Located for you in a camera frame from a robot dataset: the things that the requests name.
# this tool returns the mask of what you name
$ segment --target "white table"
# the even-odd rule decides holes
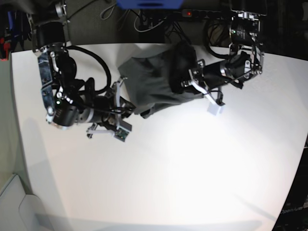
[[[89,45],[117,66],[150,44]],[[207,64],[217,61],[196,48]],[[226,49],[215,49],[226,53]],[[70,51],[77,78],[105,85],[91,57]],[[264,74],[243,90],[225,87],[226,109],[195,100],[149,119],[131,116],[126,143],[86,138],[88,125],[45,121],[39,69],[13,54],[13,78],[34,193],[57,231],[270,231],[294,179],[308,132],[308,62],[266,54]]]

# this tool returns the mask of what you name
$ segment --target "metal bracket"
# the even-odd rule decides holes
[[[225,104],[223,102],[220,102],[220,99],[215,99],[211,94],[211,92],[207,89],[207,87],[204,88],[198,84],[198,81],[196,80],[195,77],[197,75],[201,75],[202,77],[204,77],[203,74],[203,68],[205,67],[204,59],[199,60],[197,62],[197,65],[198,65],[197,68],[188,70],[191,80],[182,83],[182,85],[186,87],[193,86],[197,91],[201,92],[210,101],[208,112],[216,116],[218,113],[222,113],[222,109]]]
[[[94,123],[92,124],[91,127],[87,129],[87,137],[89,139],[93,138],[93,134],[111,134],[111,135],[115,134],[115,132],[111,130],[96,130],[97,127],[98,127],[98,124]]]
[[[124,79],[120,77],[120,79],[114,83],[113,89],[115,91],[115,105],[117,108],[121,107],[120,104],[121,96],[120,96],[120,87],[122,86]],[[116,132],[115,137],[121,141],[125,141],[125,138],[132,131],[132,125],[123,121],[121,114],[117,114],[116,116]]]
[[[238,12],[237,16],[242,19],[248,19],[252,21],[259,21],[259,16],[255,13]]]
[[[44,53],[40,57],[38,57],[38,66],[39,66],[40,79],[42,83],[41,94],[44,106],[47,111],[51,112],[52,109],[52,111],[54,112],[55,105],[51,87],[53,79],[51,73],[51,63],[47,53]]]

